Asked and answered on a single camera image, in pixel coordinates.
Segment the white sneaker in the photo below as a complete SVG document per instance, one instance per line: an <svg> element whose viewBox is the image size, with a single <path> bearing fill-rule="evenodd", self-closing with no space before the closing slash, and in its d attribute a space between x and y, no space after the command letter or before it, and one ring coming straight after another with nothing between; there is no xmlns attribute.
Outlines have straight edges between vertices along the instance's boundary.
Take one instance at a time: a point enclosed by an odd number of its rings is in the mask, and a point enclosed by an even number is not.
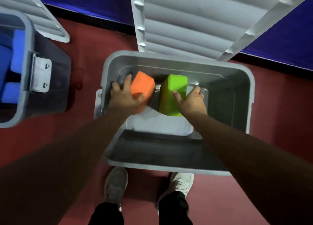
<svg viewBox="0 0 313 225"><path fill-rule="evenodd" d="M174 191L182 192L185 197L187 196L188 192L190 191L191 186L194 182L194 174L191 173L182 173L182 172L172 172L170 185L168 189L160 196L158 202L156 203L156 209L159 213L159 202L160 200L167 196L168 194Z"/></svg>
<svg viewBox="0 0 313 225"><path fill-rule="evenodd" d="M127 183L128 173L126 169L113 168L104 183L104 202L117 204L119 211L122 211L121 201Z"/></svg>

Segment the red floor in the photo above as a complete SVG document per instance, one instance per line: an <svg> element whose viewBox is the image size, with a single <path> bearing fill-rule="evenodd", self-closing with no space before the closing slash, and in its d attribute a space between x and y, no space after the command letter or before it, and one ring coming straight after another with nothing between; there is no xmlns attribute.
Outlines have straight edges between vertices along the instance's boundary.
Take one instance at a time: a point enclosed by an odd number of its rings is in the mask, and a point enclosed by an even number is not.
<svg viewBox="0 0 313 225"><path fill-rule="evenodd" d="M27 119L14 128L1 129L0 166L92 120L104 61L117 50L137 50L133 36L66 20L60 23L71 36L70 43L56 42L56 45L72 57L72 107L65 113ZM313 162L310 137L313 82L256 66L248 67L256 82L251 135ZM95 206L101 202L102 183L109 170L109 166L99 163L60 224L88 224ZM122 202L125 224L158 224L154 203L168 173L128 171L129 185ZM195 175L187 201L194 224L267 224L230 176Z"/></svg>

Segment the hand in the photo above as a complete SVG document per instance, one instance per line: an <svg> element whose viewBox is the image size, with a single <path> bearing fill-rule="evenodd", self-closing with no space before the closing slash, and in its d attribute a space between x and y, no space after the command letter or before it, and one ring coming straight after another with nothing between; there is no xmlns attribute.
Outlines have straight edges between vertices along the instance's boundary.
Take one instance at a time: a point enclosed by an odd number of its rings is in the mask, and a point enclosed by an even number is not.
<svg viewBox="0 0 313 225"><path fill-rule="evenodd" d="M123 89L117 82L112 83L108 112L125 113L128 117L142 104L143 100L143 94L137 99L133 99L131 95L131 74L129 74L124 81Z"/></svg>
<svg viewBox="0 0 313 225"><path fill-rule="evenodd" d="M200 92L200 87L196 86L183 100L177 91L173 91L173 97L178 105L180 113L189 120L195 115L207 115L207 109L203 102L203 93Z"/></svg>

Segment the black pants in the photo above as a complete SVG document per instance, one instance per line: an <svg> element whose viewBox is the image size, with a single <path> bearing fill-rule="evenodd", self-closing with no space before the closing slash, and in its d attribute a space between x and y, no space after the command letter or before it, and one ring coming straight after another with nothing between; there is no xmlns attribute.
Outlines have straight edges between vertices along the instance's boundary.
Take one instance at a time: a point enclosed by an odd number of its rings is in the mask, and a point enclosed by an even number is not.
<svg viewBox="0 0 313 225"><path fill-rule="evenodd" d="M159 202L159 220L160 225L180 224L192 225L193 223L187 216L188 204L185 196L180 191L174 191L165 196ZM94 214L91 216L89 225L123 225L124 219L122 213L118 210L116 204L101 203Z"/></svg>

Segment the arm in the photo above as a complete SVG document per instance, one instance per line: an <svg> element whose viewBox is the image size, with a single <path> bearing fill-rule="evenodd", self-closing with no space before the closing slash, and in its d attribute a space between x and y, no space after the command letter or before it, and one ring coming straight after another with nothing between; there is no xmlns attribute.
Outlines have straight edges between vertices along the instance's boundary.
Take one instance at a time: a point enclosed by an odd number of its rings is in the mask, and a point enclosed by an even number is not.
<svg viewBox="0 0 313 225"><path fill-rule="evenodd" d="M185 100L178 92L173 94L182 115L217 153L270 224L312 220L311 164L209 117L199 87Z"/></svg>
<svg viewBox="0 0 313 225"><path fill-rule="evenodd" d="M124 89L112 84L108 112L59 142L0 170L0 224L56 225L87 183L100 156L128 116L131 75Z"/></svg>

